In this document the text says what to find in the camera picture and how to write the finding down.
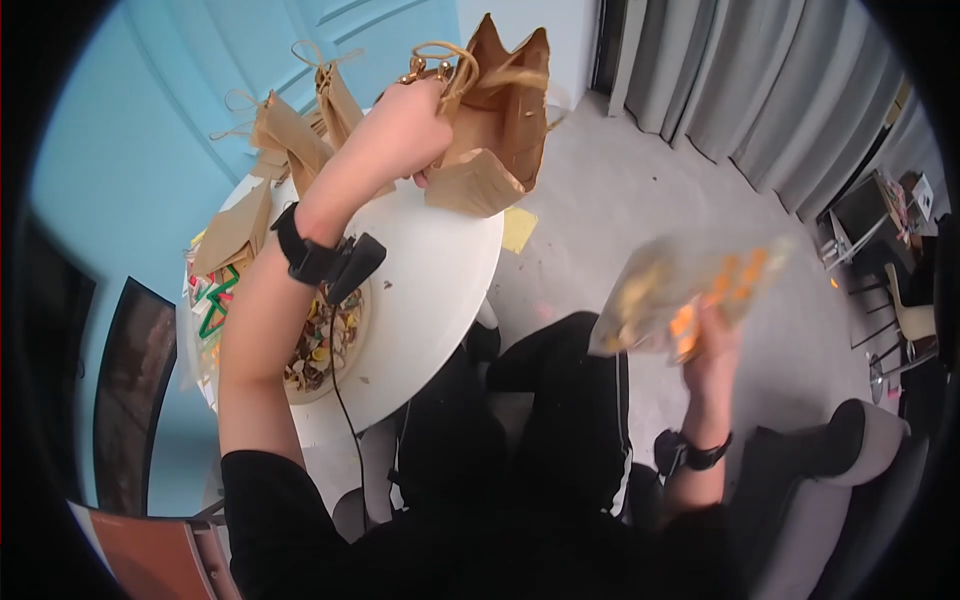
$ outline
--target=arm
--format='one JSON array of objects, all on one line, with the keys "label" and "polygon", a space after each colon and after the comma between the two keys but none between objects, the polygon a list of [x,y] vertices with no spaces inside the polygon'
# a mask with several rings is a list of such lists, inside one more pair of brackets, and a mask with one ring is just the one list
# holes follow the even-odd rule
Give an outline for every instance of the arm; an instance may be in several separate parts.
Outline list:
[{"label": "arm", "polygon": [[[727,327],[716,306],[701,303],[700,319],[702,349],[684,364],[690,403],[681,433],[697,448],[708,450],[723,445],[731,432],[733,377],[741,335],[738,329]],[[679,514],[720,503],[726,460],[720,459],[707,470],[677,469],[664,488],[663,524]]]},{"label": "arm", "polygon": [[[377,189],[444,151],[453,133],[436,115],[443,88],[430,80],[387,89],[301,199],[295,213],[301,237],[332,248]],[[423,185],[422,175],[415,180]],[[290,278],[288,266],[272,235],[230,306],[221,344],[220,452],[261,450],[303,467],[283,369],[316,290]]]}]

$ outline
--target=person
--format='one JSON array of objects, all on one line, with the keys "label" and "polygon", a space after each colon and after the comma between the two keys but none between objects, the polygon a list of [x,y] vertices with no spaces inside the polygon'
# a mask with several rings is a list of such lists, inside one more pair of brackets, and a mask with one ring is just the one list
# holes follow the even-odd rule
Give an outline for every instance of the person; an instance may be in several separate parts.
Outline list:
[{"label": "person", "polygon": [[[450,144],[443,85],[391,85],[295,212],[303,238],[334,247],[385,182]],[[666,482],[656,531],[621,522],[632,462],[627,357],[586,354],[596,315],[574,313],[507,349],[471,336],[395,415],[395,516],[353,544],[307,474],[282,373],[316,290],[267,242],[236,291],[221,344],[220,447],[231,572],[244,597],[741,597],[727,545],[724,461]],[[731,431],[739,334],[703,307],[702,350],[684,365],[683,435],[702,449]],[[479,348],[486,347],[486,355]],[[508,457],[491,391],[532,392]],[[349,398],[345,398],[349,408]]]}]

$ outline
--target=blue wall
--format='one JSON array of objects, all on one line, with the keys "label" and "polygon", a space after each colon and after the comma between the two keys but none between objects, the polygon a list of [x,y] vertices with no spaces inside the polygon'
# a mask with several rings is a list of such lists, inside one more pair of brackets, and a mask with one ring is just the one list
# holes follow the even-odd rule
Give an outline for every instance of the blue wall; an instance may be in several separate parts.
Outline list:
[{"label": "blue wall", "polygon": [[[144,60],[123,9],[114,10],[62,93],[32,185],[40,220],[97,282],[76,420],[81,483],[91,506],[96,373],[124,282],[132,276],[177,304],[180,249],[233,185]],[[216,451],[216,416],[195,387],[180,390],[178,361],[160,413],[149,513],[197,513]]]}]

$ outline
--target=black t-shirt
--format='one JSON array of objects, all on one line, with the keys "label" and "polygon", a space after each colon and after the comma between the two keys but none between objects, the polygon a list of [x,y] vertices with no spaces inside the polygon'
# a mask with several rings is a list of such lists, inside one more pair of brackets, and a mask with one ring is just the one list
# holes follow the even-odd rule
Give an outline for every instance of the black t-shirt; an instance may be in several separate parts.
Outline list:
[{"label": "black t-shirt", "polygon": [[243,450],[222,471],[230,570],[248,600],[746,596],[722,506],[655,535],[599,514],[408,511],[347,544],[296,463]]}]

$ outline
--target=plastic bag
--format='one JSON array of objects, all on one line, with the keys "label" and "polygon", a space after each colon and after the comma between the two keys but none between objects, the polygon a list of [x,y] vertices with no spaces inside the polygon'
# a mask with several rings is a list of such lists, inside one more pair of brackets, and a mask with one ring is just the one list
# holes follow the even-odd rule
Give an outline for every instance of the plastic bag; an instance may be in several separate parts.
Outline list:
[{"label": "plastic bag", "polygon": [[190,296],[184,295],[177,306],[177,356],[186,367],[180,370],[180,389],[187,390],[198,383],[216,381],[220,371],[220,331],[205,339],[199,335],[202,319],[193,312]]},{"label": "plastic bag", "polygon": [[731,325],[775,279],[792,252],[788,236],[694,231],[657,238],[631,254],[590,334],[588,353],[696,354],[694,301],[708,294]]}]

